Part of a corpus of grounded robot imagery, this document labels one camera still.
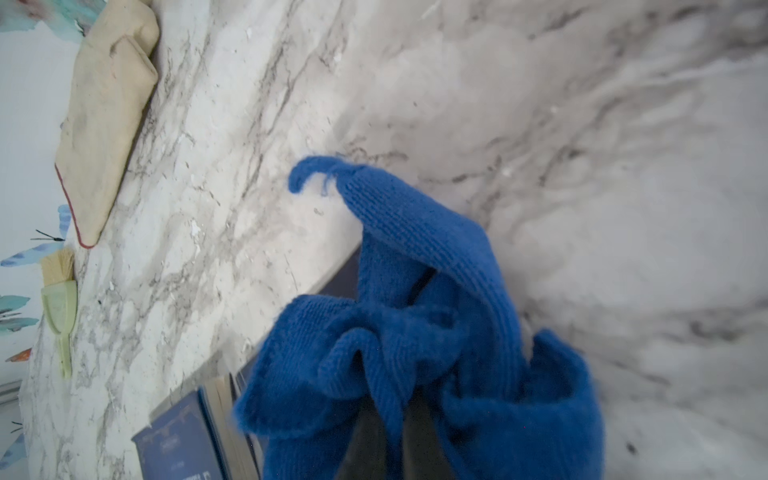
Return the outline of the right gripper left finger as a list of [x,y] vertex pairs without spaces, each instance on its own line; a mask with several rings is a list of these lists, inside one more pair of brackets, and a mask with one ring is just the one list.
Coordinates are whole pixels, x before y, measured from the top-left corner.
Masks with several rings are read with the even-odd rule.
[[371,397],[365,397],[335,480],[384,480],[387,477],[387,438]]

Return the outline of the blue Little Prince book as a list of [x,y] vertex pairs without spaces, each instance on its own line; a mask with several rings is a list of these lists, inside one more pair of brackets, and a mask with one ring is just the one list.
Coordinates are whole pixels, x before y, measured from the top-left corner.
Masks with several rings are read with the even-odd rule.
[[229,375],[182,397],[132,438],[144,479],[260,479],[251,439],[234,417]]

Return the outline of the blue microfiber cloth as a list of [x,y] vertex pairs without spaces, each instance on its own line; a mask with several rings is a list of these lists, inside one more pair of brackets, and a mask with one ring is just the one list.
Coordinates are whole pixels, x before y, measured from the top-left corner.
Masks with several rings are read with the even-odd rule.
[[404,479],[405,412],[423,395],[455,479],[599,479],[604,426],[586,362],[547,329],[523,352],[484,230],[399,178],[336,157],[291,171],[333,181],[360,220],[356,299],[301,295],[265,339],[235,412],[266,443],[268,479],[334,479],[360,404]]

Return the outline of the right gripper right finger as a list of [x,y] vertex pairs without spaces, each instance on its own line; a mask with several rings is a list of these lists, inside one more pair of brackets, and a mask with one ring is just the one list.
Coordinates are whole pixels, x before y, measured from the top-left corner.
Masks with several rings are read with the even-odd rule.
[[423,395],[414,395],[405,412],[402,437],[402,469],[405,480],[454,480]]

